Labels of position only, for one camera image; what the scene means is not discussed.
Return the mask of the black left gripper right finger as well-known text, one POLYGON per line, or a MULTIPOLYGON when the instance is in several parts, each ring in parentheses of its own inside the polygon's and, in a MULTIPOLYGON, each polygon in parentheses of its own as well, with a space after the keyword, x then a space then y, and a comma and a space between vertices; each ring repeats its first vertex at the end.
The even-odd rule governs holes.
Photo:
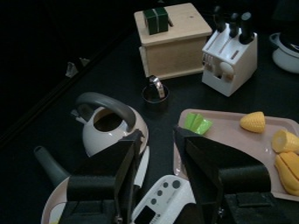
POLYGON ((175 127, 200 224, 291 224, 271 193, 263 163, 246 152, 175 127))

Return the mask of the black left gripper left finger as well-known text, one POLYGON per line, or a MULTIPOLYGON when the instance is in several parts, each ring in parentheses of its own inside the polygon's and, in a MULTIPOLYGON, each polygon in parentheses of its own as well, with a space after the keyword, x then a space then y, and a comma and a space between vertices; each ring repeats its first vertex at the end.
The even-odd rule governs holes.
POLYGON ((143 133, 135 130, 70 176, 59 224, 128 224, 143 133))

